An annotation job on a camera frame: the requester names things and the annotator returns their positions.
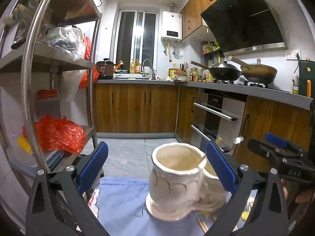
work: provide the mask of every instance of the tile floor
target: tile floor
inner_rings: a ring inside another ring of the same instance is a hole
[[[173,143],[175,138],[163,139],[109,139],[98,138],[108,145],[109,154],[103,166],[105,176],[127,176],[149,178],[152,169],[151,155],[154,149],[166,143]],[[92,139],[82,151],[90,154],[94,150]]]

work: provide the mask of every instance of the faucet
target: faucet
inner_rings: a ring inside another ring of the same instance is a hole
[[[151,60],[150,60],[149,58],[145,59],[145,60],[143,61],[143,63],[142,63],[142,68],[143,68],[143,75],[142,75],[142,76],[145,77],[144,63],[145,63],[145,61],[147,61],[147,60],[149,60],[149,61],[150,61],[150,64],[151,64],[150,68],[152,69],[152,80],[155,80],[155,73],[154,73],[153,65],[152,65],[152,62],[151,62]]]

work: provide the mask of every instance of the red lid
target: red lid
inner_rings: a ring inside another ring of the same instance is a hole
[[[38,98],[53,98],[57,96],[57,90],[39,90],[37,96]]]

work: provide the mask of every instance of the window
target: window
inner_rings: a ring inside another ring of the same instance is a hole
[[[129,70],[130,60],[150,59],[156,69],[158,14],[155,12],[121,10],[117,25],[114,62],[124,62],[121,69]]]

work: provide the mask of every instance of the water heater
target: water heater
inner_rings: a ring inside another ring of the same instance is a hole
[[[161,40],[163,39],[178,42],[182,40],[182,15],[163,11]]]

